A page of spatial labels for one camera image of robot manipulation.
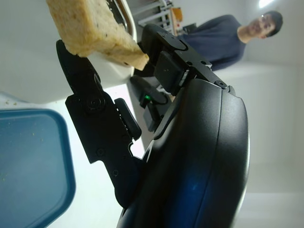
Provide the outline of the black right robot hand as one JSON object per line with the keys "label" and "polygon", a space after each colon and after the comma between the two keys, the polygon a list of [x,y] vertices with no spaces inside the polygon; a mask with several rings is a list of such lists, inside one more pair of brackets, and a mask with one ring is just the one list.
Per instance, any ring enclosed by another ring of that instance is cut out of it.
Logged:
{"label": "black right robot hand", "polygon": [[247,187],[247,111],[233,87],[186,42],[145,26],[142,46],[175,96],[142,159],[141,130],[123,99],[112,100],[86,57],[62,40],[57,56],[73,94],[66,106],[90,163],[102,161],[123,211],[120,228],[229,228]]}

